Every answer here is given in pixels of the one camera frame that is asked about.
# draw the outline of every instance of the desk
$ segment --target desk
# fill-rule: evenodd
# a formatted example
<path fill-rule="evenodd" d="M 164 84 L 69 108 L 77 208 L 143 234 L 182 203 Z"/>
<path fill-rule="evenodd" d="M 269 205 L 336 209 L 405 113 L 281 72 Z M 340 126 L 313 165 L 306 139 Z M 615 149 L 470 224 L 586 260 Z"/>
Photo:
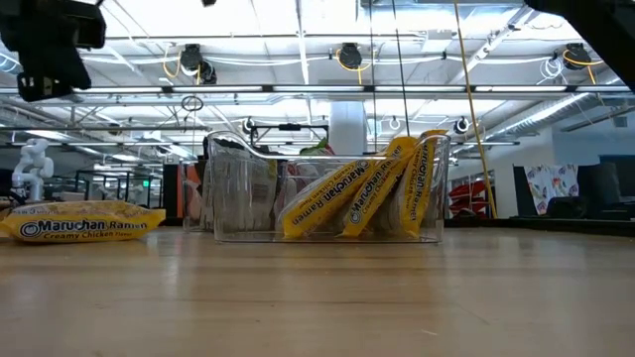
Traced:
<path fill-rule="evenodd" d="M 632 356 L 628 239 L 0 244 L 2 356 Z"/>

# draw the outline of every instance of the cable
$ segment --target cable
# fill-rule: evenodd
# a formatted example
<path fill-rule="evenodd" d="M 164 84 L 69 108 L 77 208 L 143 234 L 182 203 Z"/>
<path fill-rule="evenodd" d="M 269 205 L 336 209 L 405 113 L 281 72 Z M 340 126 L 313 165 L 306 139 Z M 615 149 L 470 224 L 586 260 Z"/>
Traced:
<path fill-rule="evenodd" d="M 603 64 L 604 61 L 603 60 L 598 60 L 598 61 L 593 61 L 593 62 L 582 62 L 582 61 L 577 61 L 574 59 L 570 59 L 567 57 L 567 54 L 569 53 L 569 50 L 566 50 L 563 52 L 563 59 L 573 63 L 573 64 L 577 64 L 577 65 L 598 65 L 598 64 Z"/>
<path fill-rule="evenodd" d="M 375 85 L 375 47 L 373 43 L 373 1 L 370 2 L 370 83 Z M 375 153 L 377 152 L 377 91 L 373 90 L 373 123 L 375 126 Z"/>
<path fill-rule="evenodd" d="M 563 70 L 565 70 L 565 65 L 559 59 L 547 59 L 540 65 L 540 74 L 543 76 L 543 80 L 536 83 L 536 85 L 540 85 L 543 82 L 556 79 L 559 77 Z"/>
<path fill-rule="evenodd" d="M 395 6 L 395 0 L 393 2 L 393 17 L 395 18 L 395 37 L 397 39 L 397 53 L 399 54 L 399 70 L 401 71 L 401 89 L 404 95 L 404 113 L 406 114 L 406 132 L 410 137 L 410 122 L 408 121 L 408 100 L 406 98 L 406 81 L 404 79 L 404 64 L 401 58 L 401 42 L 399 41 L 399 25 L 397 22 L 397 7 Z"/>
<path fill-rule="evenodd" d="M 487 186 L 487 199 L 489 200 L 489 206 L 492 209 L 492 216 L 494 219 L 498 218 L 496 212 L 496 203 L 494 202 L 494 194 L 492 192 L 492 186 L 489 181 L 489 170 L 487 169 L 487 162 L 485 161 L 485 150 L 480 141 L 480 133 L 476 123 L 476 114 L 474 112 L 474 100 L 472 98 L 472 90 L 469 85 L 469 71 L 467 70 L 467 60 L 465 59 L 465 43 L 463 42 L 463 33 L 460 29 L 460 16 L 458 15 L 458 0 L 454 0 L 454 16 L 456 17 L 456 27 L 458 30 L 458 41 L 460 42 L 460 52 L 463 56 L 463 70 L 465 71 L 465 87 L 467 88 L 467 99 L 469 100 L 469 111 L 472 117 L 472 128 L 474 128 L 474 136 L 476 137 L 476 144 L 478 146 L 478 152 L 480 154 L 480 161 L 483 164 L 483 175 L 485 176 L 485 185 Z"/>
<path fill-rule="evenodd" d="M 170 78 L 176 78 L 177 76 L 179 76 L 179 72 L 181 71 L 181 50 L 179 50 L 179 59 L 178 59 L 178 63 L 177 63 L 177 71 L 175 73 L 170 73 L 170 71 L 168 70 L 168 63 L 166 62 L 166 59 L 168 58 L 168 50 L 170 49 L 170 47 L 166 47 L 166 51 L 164 52 L 163 55 L 163 71 L 166 73 L 166 76 L 170 77 Z"/>
<path fill-rule="evenodd" d="M 597 83 L 595 82 L 595 76 L 593 75 L 593 70 L 591 69 L 591 66 L 588 65 L 586 69 L 588 69 L 588 76 L 591 77 L 591 81 L 593 82 L 593 85 L 596 85 Z"/>

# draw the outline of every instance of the pole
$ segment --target pole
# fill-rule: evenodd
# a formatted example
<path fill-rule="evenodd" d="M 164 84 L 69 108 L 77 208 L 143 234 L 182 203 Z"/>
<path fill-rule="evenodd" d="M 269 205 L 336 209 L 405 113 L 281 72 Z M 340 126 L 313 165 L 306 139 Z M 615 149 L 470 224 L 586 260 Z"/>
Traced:
<path fill-rule="evenodd" d="M 75 173 L 75 192 L 79 192 L 79 172 Z"/>
<path fill-rule="evenodd" d="M 117 179 L 117 200 L 119 200 L 119 195 L 121 194 L 121 178 Z"/>
<path fill-rule="evenodd" d="M 458 41 L 460 43 L 461 57 L 463 58 L 463 70 L 465 72 L 465 86 L 467 88 L 467 98 L 469 99 L 469 112 L 472 117 L 472 128 L 474 128 L 474 135 L 476 137 L 476 145 L 478 146 L 478 152 L 480 153 L 480 161 L 483 164 L 483 175 L 485 176 L 485 186 L 487 186 L 487 198 L 489 200 L 489 206 L 492 208 L 492 216 L 494 219 L 498 218 L 496 212 L 496 204 L 494 202 L 494 195 L 492 194 L 492 186 L 489 181 L 489 170 L 487 169 L 487 161 L 485 160 L 485 150 L 480 141 L 480 133 L 478 130 L 478 123 L 476 122 L 476 113 L 474 112 L 474 102 L 472 99 L 472 91 L 469 85 L 469 73 L 467 70 L 467 61 L 465 59 L 465 43 L 463 42 L 463 33 L 460 29 L 460 16 L 458 16 L 458 1 L 454 0 L 454 15 L 456 16 L 456 26 L 458 29 Z"/>
<path fill-rule="evenodd" d="M 148 208 L 150 208 L 150 195 L 152 193 L 152 177 L 148 178 Z"/>
<path fill-rule="evenodd" d="M 101 193 L 101 200 L 106 200 L 106 176 L 103 177 L 103 190 L 104 192 Z"/>
<path fill-rule="evenodd" d="M 125 193 L 125 201 L 128 201 L 128 194 L 130 193 L 130 173 L 126 173 L 126 193 Z"/>
<path fill-rule="evenodd" d="M 163 207 L 163 179 L 159 180 L 159 207 Z"/>

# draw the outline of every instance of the ceiling light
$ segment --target ceiling light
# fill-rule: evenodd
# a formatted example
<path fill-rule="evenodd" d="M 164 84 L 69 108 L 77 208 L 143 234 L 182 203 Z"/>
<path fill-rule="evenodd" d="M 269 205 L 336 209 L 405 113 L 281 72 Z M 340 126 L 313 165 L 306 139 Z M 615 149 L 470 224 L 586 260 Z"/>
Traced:
<path fill-rule="evenodd" d="M 121 161 L 127 161 L 127 162 L 138 162 L 138 161 L 142 161 L 142 159 L 139 159 L 137 157 L 134 157 L 132 155 L 125 155 L 125 154 L 115 154 L 112 156 L 113 159 L 117 159 L 117 160 L 121 160 Z"/>
<path fill-rule="evenodd" d="M 355 92 L 363 91 L 362 85 L 275 85 L 275 92 Z"/>
<path fill-rule="evenodd" d="M 159 146 L 159 145 L 170 145 L 172 143 L 167 142 L 128 142 L 122 143 L 123 146 Z"/>
<path fill-rule="evenodd" d="M 477 146 L 477 143 L 470 143 L 470 142 L 463 142 L 463 143 L 457 143 L 457 142 L 452 142 L 452 145 L 461 145 L 461 146 L 467 146 L 467 149 L 471 149 L 475 146 Z M 482 146 L 514 146 L 514 145 L 520 145 L 520 142 L 481 142 L 480 145 Z"/>
<path fill-rule="evenodd" d="M 107 147 L 107 146 L 117 146 L 118 143 L 67 143 L 69 146 L 83 146 L 83 147 Z"/>
<path fill-rule="evenodd" d="M 476 91 L 486 92 L 558 92 L 565 91 L 565 85 L 479 85 Z"/>
<path fill-rule="evenodd" d="M 39 136 L 42 138 L 52 139 L 52 140 L 68 140 L 70 136 L 58 132 L 52 132 L 49 130 L 27 130 L 27 134 Z"/>
<path fill-rule="evenodd" d="M 401 127 L 401 123 L 397 120 L 397 117 L 393 115 L 393 120 L 390 121 L 390 129 L 397 130 Z"/>
<path fill-rule="evenodd" d="M 76 89 L 76 93 L 81 94 L 101 94 L 101 93 L 163 93 L 161 87 L 97 87 L 90 89 Z"/>
<path fill-rule="evenodd" d="M 77 147 L 78 150 L 80 150 L 81 152 L 87 153 L 87 154 L 91 154 L 91 155 L 103 155 L 102 153 L 99 153 L 96 150 L 92 150 L 89 148 L 84 148 L 84 147 Z"/>
<path fill-rule="evenodd" d="M 178 145 L 171 145 L 169 150 L 173 154 L 178 155 L 178 156 L 180 156 L 182 158 L 185 158 L 185 159 L 190 159 L 193 156 L 188 150 L 186 150 L 184 148 L 181 148 Z"/>
<path fill-rule="evenodd" d="M 429 92 L 461 92 L 465 91 L 465 87 L 462 85 L 379 85 L 375 87 L 376 91 L 407 91 L 407 92 L 417 92 L 417 91 L 429 91 Z"/>
<path fill-rule="evenodd" d="M 581 85 L 575 91 L 579 92 L 627 92 L 631 91 L 626 85 Z"/>
<path fill-rule="evenodd" d="M 174 93 L 208 93 L 208 92 L 221 92 L 221 93 L 235 93 L 235 92 L 255 92 L 262 91 L 260 85 L 245 85 L 245 86 L 228 86 L 228 85 L 198 85 L 198 86 L 177 86 L 172 88 Z"/>

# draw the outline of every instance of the instant noodle packet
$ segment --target instant noodle packet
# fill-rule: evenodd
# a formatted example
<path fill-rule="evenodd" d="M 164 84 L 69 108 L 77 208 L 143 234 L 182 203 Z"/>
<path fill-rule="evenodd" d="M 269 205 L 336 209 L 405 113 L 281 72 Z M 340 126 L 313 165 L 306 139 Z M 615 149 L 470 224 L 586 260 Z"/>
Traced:
<path fill-rule="evenodd" d="M 23 242 L 109 242 L 140 238 L 164 219 L 163 209 L 124 201 L 38 203 L 14 209 L 0 229 Z"/>
<path fill-rule="evenodd" d="M 415 138 L 394 139 L 386 151 L 389 157 L 378 162 L 361 189 L 355 194 L 348 213 L 344 217 L 343 236 L 356 237 L 366 227 L 409 162 L 417 144 Z"/>
<path fill-rule="evenodd" d="M 428 211 L 433 181 L 437 139 L 425 139 L 445 132 L 429 130 L 422 135 L 424 142 L 415 149 L 393 200 L 393 204 L 398 205 L 401 229 L 411 237 L 419 236 L 421 223 Z"/>
<path fill-rule="evenodd" d="M 346 164 L 305 187 L 283 212 L 285 238 L 299 238 L 332 217 L 362 186 L 373 168 L 369 160 Z"/>

